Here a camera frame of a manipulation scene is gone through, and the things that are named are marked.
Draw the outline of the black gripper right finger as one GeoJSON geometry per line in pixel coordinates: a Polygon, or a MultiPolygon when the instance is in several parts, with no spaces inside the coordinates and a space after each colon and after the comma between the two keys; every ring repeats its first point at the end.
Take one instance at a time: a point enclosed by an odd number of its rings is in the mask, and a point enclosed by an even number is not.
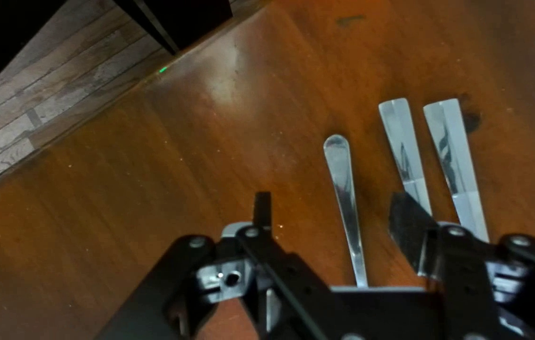
{"type": "Polygon", "coordinates": [[[415,272],[435,283],[449,340],[535,340],[535,236],[483,241],[435,221],[409,192],[392,196],[390,232],[415,272]]]}

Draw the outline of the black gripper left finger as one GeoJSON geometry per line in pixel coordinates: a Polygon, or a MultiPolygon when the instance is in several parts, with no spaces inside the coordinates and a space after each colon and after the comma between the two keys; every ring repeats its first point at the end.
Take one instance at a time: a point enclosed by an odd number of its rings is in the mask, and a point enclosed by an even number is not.
{"type": "Polygon", "coordinates": [[[329,289],[273,236],[273,194],[260,190],[250,221],[231,222],[216,258],[197,270],[205,302],[241,300],[261,340],[328,340],[318,306],[329,289]]]}

